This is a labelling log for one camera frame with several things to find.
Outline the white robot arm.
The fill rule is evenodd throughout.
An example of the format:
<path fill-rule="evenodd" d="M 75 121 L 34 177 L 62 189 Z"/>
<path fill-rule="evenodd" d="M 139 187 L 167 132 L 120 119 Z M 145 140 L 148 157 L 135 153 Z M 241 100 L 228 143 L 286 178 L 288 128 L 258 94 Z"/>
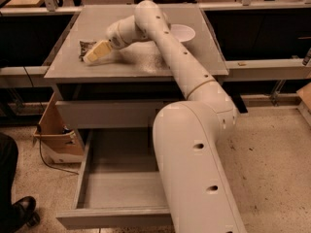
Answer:
<path fill-rule="evenodd" d="M 176 233 L 247 233 L 217 152 L 234 128 L 237 109 L 213 76 L 171 33 L 154 2 L 107 30 L 107 39 L 87 52 L 93 64 L 112 50 L 155 42 L 185 99 L 161 109 L 153 141 L 158 170 Z"/>

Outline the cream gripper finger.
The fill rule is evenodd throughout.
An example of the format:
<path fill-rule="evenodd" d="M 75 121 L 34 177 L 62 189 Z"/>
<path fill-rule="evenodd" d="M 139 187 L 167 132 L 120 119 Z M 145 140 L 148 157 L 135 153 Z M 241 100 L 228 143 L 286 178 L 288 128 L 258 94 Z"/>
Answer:
<path fill-rule="evenodd" d="M 112 47 L 108 41 L 99 41 L 86 53 L 83 61 L 85 63 L 94 63 L 100 58 L 108 55 L 111 51 Z"/>

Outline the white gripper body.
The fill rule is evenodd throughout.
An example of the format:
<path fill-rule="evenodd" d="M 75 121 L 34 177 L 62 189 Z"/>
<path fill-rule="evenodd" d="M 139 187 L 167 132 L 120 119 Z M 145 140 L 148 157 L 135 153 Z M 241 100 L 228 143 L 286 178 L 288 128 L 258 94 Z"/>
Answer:
<path fill-rule="evenodd" d="M 121 50 L 127 46 L 127 43 L 121 37 L 119 25 L 117 23 L 114 23 L 107 28 L 106 37 L 112 48 L 115 50 Z"/>

